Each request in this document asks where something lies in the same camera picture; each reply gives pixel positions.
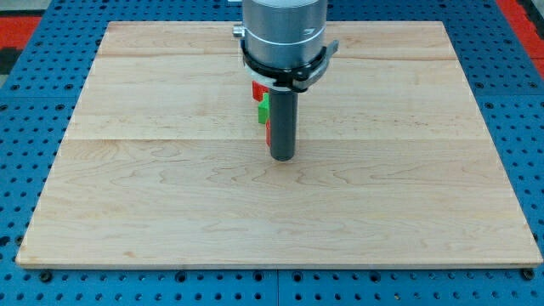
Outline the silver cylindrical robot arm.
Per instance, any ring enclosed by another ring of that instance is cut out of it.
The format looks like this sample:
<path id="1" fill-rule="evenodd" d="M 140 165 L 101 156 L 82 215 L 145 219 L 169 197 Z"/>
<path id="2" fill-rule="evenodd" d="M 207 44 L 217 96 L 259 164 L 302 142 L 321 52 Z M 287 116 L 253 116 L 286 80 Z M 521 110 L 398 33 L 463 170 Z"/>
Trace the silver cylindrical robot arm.
<path id="1" fill-rule="evenodd" d="M 242 22 L 232 34 L 261 65 L 298 68 L 322 50 L 326 0 L 243 0 Z"/>

